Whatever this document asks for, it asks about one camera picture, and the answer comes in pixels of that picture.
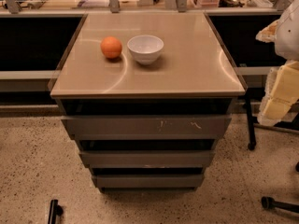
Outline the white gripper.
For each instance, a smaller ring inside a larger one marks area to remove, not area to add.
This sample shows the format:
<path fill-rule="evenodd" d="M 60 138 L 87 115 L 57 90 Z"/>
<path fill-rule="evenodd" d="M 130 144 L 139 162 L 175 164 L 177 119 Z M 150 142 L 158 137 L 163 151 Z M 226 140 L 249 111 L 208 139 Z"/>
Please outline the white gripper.
<path fill-rule="evenodd" d="M 278 21 L 271 22 L 256 35 L 261 42 L 275 41 Z M 272 127 L 281 121 L 299 99 L 299 62 L 287 61 L 280 68 L 271 67 L 266 77 L 258 123 Z"/>

